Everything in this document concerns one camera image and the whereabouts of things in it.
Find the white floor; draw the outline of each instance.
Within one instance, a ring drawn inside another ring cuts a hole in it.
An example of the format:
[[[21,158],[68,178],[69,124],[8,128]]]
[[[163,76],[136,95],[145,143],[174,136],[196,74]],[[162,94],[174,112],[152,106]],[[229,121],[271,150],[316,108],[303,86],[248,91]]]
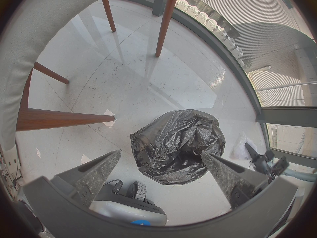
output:
[[[171,20],[162,54],[155,57],[162,17],[123,0],[109,0],[115,33],[101,1],[74,17],[49,42],[38,62],[69,79],[64,85],[33,72],[29,107],[66,112],[115,114],[104,124],[17,133],[26,182],[81,164],[115,149],[121,160],[109,176],[124,188],[133,181],[147,187],[147,197],[168,216],[168,225],[198,222],[229,211],[230,205],[210,173],[183,186],[165,186],[143,176],[131,152],[130,133],[176,109],[214,115],[226,139],[223,157],[245,132],[265,152],[256,114],[231,70],[203,40]],[[247,162],[240,164],[248,167]]]

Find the black plastic bag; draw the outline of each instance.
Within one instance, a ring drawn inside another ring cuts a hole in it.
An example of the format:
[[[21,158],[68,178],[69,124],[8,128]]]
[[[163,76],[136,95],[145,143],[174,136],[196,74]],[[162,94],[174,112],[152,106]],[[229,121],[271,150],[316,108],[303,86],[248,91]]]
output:
[[[194,109],[165,113],[131,134],[138,169],[160,184],[183,185],[208,169],[201,153],[224,153],[225,139],[218,120]]]

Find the wooden leg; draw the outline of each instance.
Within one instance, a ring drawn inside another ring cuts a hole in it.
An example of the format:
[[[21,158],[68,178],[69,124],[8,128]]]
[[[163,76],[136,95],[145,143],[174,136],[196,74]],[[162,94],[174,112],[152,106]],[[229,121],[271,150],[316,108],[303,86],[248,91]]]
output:
[[[50,128],[114,121],[114,116],[58,112],[58,111],[50,111],[50,110],[42,110],[42,109],[30,109],[28,102],[29,102],[29,90],[30,90],[32,72],[33,72],[33,69],[30,72],[30,75],[25,83],[25,87],[23,90],[16,131],[34,130],[34,129],[50,129]]]
[[[38,62],[35,62],[34,64],[34,69],[40,71],[41,73],[53,78],[53,79],[56,79],[64,84],[68,84],[69,83],[69,80],[58,75],[57,73],[51,71],[50,69],[46,68],[45,66],[41,65],[40,63]]]
[[[161,55],[164,39],[165,39],[165,36],[167,33],[168,25],[171,21],[171,17],[173,14],[173,10],[174,10],[176,1],[177,0],[167,0],[166,1],[164,13],[163,13],[163,18],[162,18],[162,23],[161,23],[161,29],[159,31],[159,36],[158,36],[158,44],[156,46],[155,55],[157,57],[159,57]]]
[[[116,31],[116,26],[114,25],[114,21],[112,18],[112,13],[110,10],[110,4],[109,4],[109,0],[102,0],[103,6],[105,8],[106,14],[107,14],[107,18],[111,27],[111,31],[115,32]]]

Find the gray cushion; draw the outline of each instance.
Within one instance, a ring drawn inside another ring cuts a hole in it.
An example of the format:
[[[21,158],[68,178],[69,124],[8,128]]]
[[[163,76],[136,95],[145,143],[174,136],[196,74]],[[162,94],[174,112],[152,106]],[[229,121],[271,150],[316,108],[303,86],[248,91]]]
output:
[[[0,42],[0,144],[3,150],[14,146],[23,88],[38,56],[67,22],[96,1],[33,0],[3,33]]]

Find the white paper piece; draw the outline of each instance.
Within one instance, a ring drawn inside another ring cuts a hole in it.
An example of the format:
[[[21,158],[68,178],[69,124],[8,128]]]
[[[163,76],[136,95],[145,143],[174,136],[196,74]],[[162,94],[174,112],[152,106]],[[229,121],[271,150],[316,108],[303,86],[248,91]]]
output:
[[[112,113],[110,110],[106,110],[105,113],[103,114],[104,116],[114,116],[114,113]],[[115,119],[114,121],[107,121],[107,122],[103,122],[104,125],[108,126],[109,128],[112,128],[112,126],[114,125],[114,123],[116,122],[117,119]]]
[[[40,151],[38,150],[38,148],[36,148],[36,154],[41,158],[41,153],[40,153]]]
[[[85,164],[85,163],[87,163],[87,162],[89,162],[89,161],[91,161],[91,159],[89,159],[86,155],[82,155],[82,157],[81,157],[81,163],[83,163],[83,164]]]

